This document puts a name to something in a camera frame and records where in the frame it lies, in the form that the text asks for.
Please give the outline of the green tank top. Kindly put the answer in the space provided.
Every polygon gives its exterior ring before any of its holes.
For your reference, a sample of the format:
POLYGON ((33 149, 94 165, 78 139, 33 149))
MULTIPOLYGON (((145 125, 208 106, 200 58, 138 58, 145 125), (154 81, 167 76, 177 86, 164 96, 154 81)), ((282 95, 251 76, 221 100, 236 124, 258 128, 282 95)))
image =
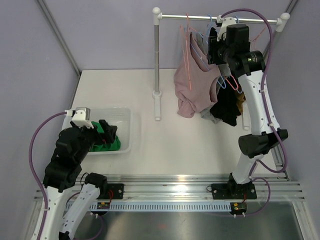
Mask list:
MULTIPOLYGON (((98 133, 104 133, 104 130, 99 122, 92 121, 93 126, 97 127, 98 133)), ((94 145, 90 152, 109 152, 109 151, 118 151, 121 148, 121 141, 118 136, 115 135, 115 140, 113 143, 104 143, 100 145, 94 145)))

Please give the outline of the mauve pink tank top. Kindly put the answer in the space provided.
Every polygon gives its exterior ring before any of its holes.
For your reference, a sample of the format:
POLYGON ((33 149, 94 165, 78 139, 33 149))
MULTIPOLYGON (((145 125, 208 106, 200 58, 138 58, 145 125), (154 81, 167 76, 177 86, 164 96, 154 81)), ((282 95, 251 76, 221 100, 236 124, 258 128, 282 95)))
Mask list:
POLYGON ((192 118, 195 113, 200 113, 202 110, 218 102, 216 83, 220 76, 220 71, 215 64, 212 64, 213 68, 208 72, 204 72, 198 67, 191 52, 191 32, 189 32, 188 35, 188 55, 192 90, 189 90, 183 56, 174 73, 173 82, 175 95, 178 98, 177 113, 189 119, 192 118))

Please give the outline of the pink hanger of green top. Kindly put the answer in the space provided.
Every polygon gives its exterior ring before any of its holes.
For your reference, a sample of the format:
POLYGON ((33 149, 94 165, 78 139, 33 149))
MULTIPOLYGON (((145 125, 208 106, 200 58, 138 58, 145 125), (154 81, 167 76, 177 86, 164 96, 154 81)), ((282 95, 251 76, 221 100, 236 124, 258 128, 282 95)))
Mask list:
POLYGON ((189 61, 189 46, 190 46, 190 43, 189 43, 189 40, 188 40, 189 39, 188 38, 189 37, 189 15, 188 15, 188 13, 186 13, 185 16, 186 16, 186 22, 187 22, 186 30, 182 26, 180 26, 180 30, 181 30, 182 37, 183 37, 183 40, 182 40, 182 43, 183 43, 182 53, 183 53, 184 67, 185 67, 188 87, 189 87, 189 90, 191 91, 192 90, 192 81, 191 81, 190 61, 189 61))

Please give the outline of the blue hanger of mauve top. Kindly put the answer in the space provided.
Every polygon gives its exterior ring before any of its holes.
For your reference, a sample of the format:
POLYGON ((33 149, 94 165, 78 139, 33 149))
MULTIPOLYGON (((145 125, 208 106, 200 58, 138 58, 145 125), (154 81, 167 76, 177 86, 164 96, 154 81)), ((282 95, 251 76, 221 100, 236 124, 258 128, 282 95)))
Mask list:
POLYGON ((208 47, 209 47, 209 44, 208 44, 209 33, 204 34, 200 31, 195 30, 192 27, 189 27, 190 16, 188 15, 188 13, 186 13, 186 17, 187 17, 188 30, 189 29, 193 30, 195 38, 196 38, 196 43, 197 43, 198 49, 196 49, 193 44, 191 44, 191 48, 194 50, 194 52, 198 56, 199 60, 201 61, 201 67, 199 67, 199 68, 208 72, 211 70, 211 68, 208 65, 208 60, 206 58, 207 57, 206 50, 208 50, 208 47))

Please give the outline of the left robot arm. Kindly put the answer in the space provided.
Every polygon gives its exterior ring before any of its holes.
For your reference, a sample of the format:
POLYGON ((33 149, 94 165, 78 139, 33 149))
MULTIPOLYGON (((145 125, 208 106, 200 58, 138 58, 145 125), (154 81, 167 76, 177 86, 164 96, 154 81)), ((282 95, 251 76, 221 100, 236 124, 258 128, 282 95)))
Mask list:
POLYGON ((71 208, 65 211, 72 188, 82 171, 82 161, 95 146, 113 144, 117 130, 117 126, 101 119, 97 125, 86 121, 78 126, 71 121, 70 127, 59 133, 44 179, 39 184, 43 195, 42 215, 38 218, 32 239, 72 240, 94 200, 114 199, 116 190, 109 186, 107 177, 90 173, 71 208))

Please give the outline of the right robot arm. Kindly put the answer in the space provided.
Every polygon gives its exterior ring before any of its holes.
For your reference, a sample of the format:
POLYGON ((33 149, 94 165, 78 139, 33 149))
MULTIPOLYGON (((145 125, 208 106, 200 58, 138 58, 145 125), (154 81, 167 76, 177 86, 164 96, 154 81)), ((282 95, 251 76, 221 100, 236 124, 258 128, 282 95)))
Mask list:
POLYGON ((212 197, 215 200, 255 200, 252 173, 271 149, 288 138, 288 131, 280 128, 273 114, 263 54, 251 50, 249 27, 235 23, 220 31, 210 29, 207 60, 210 65, 228 64, 244 92, 251 123, 251 133, 238 139, 241 155, 235 170, 227 183, 211 185, 212 197))

